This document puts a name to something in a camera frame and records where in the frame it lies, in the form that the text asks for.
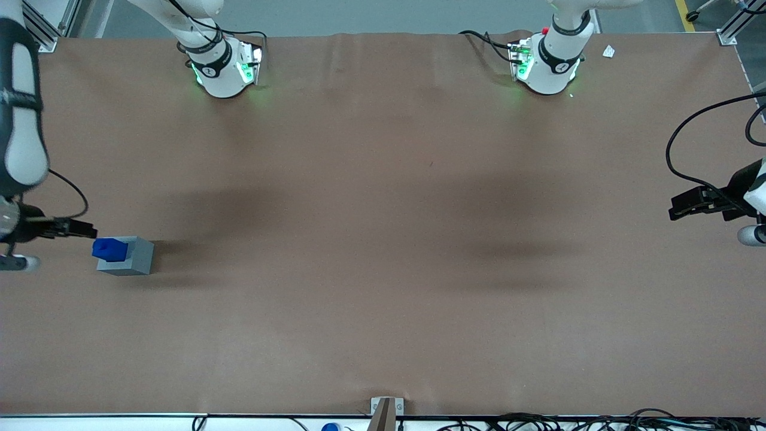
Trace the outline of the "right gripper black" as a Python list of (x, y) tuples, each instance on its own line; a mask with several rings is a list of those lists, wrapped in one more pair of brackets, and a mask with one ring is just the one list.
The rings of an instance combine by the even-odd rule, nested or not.
[[(45, 218), (40, 208), (12, 200), (1, 202), (1, 243), (26, 243), (40, 235), (41, 224), (29, 221), (30, 218)], [(44, 238), (97, 238), (98, 230), (91, 223), (71, 220), (70, 218), (53, 218), (43, 222)]]

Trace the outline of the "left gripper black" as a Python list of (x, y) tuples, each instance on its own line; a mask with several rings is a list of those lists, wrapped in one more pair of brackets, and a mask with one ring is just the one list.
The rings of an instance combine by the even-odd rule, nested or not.
[(723, 189), (726, 196), (740, 208), (726, 210), (719, 205), (721, 199), (716, 191), (707, 186), (697, 186), (672, 198), (668, 210), (671, 221), (697, 214), (723, 212), (724, 221), (733, 221), (744, 216), (757, 218), (764, 215), (764, 159), (758, 159), (731, 176)]

